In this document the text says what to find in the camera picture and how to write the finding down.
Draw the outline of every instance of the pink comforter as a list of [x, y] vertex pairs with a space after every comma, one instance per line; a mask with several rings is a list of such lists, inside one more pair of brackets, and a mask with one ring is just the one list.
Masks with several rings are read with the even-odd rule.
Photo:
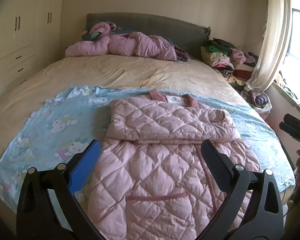
[[183, 102], [188, 107], [146, 97], [110, 103], [88, 205], [88, 217], [107, 239], [191, 240], [202, 232], [225, 199], [201, 156], [205, 139], [234, 163], [261, 171], [227, 111], [190, 96]]
[[66, 49], [65, 57], [100, 56], [152, 57], [160, 60], [177, 61], [174, 46], [160, 36], [147, 36], [141, 32], [131, 34], [108, 34], [97, 41], [79, 41]]

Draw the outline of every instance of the jacket pocket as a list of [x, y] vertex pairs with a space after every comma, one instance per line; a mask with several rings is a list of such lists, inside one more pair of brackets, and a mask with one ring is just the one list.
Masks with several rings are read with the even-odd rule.
[[196, 238], [192, 206], [186, 192], [166, 196], [126, 197], [127, 239]]

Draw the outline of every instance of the beige bed sheet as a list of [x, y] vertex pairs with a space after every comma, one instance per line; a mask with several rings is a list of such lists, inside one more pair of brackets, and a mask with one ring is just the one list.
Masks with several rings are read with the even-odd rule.
[[[158, 88], [189, 91], [247, 105], [240, 95], [206, 64], [106, 55], [58, 61], [0, 99], [0, 158], [31, 113], [69, 86]], [[0, 200], [0, 216], [15, 232], [15, 214]]]

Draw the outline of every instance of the black mechanical device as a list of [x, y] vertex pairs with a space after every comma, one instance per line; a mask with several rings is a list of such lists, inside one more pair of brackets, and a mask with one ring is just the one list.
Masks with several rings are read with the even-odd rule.
[[[68, 164], [60, 163], [55, 169], [48, 171], [37, 171], [36, 168], [28, 170], [18, 202], [19, 239], [105, 240], [73, 195], [73, 188], [77, 189], [83, 181], [81, 176], [81, 182], [76, 182], [80, 170], [78, 167], [85, 166], [85, 154], [93, 147], [93, 143], [90, 143], [85, 152], [74, 155]], [[202, 143], [201, 153], [218, 187], [226, 192], [227, 197], [196, 240], [281, 239], [283, 213], [272, 171], [266, 169], [263, 173], [258, 173], [246, 170], [241, 164], [234, 165], [209, 140]], [[61, 227], [47, 189], [55, 191], [72, 231]], [[248, 190], [253, 192], [242, 222], [237, 229], [229, 231]]]
[[[283, 122], [279, 124], [281, 130], [285, 131], [292, 138], [300, 142], [300, 120], [291, 114], [286, 114], [283, 118]], [[291, 197], [294, 204], [298, 204], [300, 201], [300, 187], [297, 187]]]

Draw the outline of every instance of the white tag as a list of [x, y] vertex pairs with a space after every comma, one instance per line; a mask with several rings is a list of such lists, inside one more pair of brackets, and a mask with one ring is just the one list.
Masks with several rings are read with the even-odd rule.
[[186, 106], [187, 99], [178, 96], [166, 96], [168, 103]]

